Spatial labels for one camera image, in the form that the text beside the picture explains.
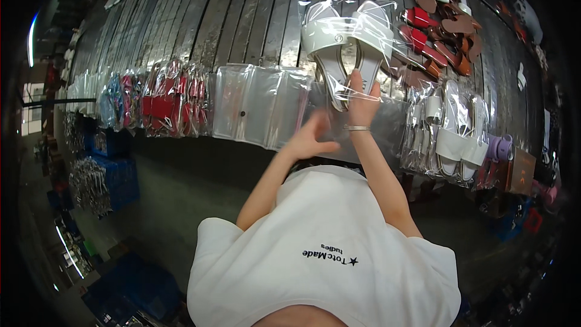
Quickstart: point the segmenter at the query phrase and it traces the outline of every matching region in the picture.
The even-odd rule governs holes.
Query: floor
[[[72,161],[74,156],[64,143],[63,114],[55,111],[59,149]],[[250,144],[210,137],[147,138],[138,131],[132,157],[141,200],[102,220],[78,207],[72,214],[103,259],[124,240],[170,271],[185,292],[198,224],[207,217],[234,222],[273,154]],[[476,209],[461,187],[446,186],[439,200],[413,204],[411,212],[426,239],[454,250],[460,289],[473,302],[483,299],[497,281],[516,270],[524,253],[542,235],[523,233],[501,243],[487,231],[488,217]]]

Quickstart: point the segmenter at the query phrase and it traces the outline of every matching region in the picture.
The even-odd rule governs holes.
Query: bracelet
[[[369,130],[369,131],[371,131],[371,127],[359,127],[357,125],[347,125],[347,124],[345,124],[343,126],[343,128],[345,130],[349,130],[349,131],[353,131],[353,130]]]

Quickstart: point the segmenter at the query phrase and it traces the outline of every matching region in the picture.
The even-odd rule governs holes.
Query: cardboard box
[[[514,158],[508,167],[507,192],[531,195],[534,165],[537,159],[522,149],[515,149]]]

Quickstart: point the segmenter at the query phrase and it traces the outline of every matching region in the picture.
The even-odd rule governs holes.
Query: table
[[[86,18],[71,78],[86,69],[124,71],[129,66],[151,67],[171,58],[193,60],[213,70],[228,62],[300,66],[315,75],[314,64],[300,49],[297,1],[122,0],[108,12],[98,4]],[[415,5],[414,0],[393,1],[400,8]],[[480,0],[468,2],[483,26],[478,30],[482,54],[474,63],[472,76],[458,76],[453,69],[444,69],[444,73],[486,100],[493,134],[512,134],[516,147],[539,158],[544,128],[540,68],[494,11]],[[354,11],[354,5],[344,4],[342,15]],[[343,51],[343,60],[350,72],[354,48]],[[523,91],[517,85],[520,62],[527,77]],[[379,79],[385,96],[396,101],[405,99],[405,90],[395,81],[386,75]],[[388,123],[390,111],[380,109],[375,121]],[[380,146],[384,155],[393,153],[393,149],[385,148],[393,146],[389,141]],[[353,161],[353,155],[344,160]]]

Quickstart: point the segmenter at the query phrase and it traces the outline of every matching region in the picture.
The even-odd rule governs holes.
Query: white t-shirt
[[[248,327],[297,304],[349,327],[448,327],[460,308],[454,251],[386,224],[367,180],[331,165],[292,174],[245,232],[200,223],[188,284],[196,326]]]

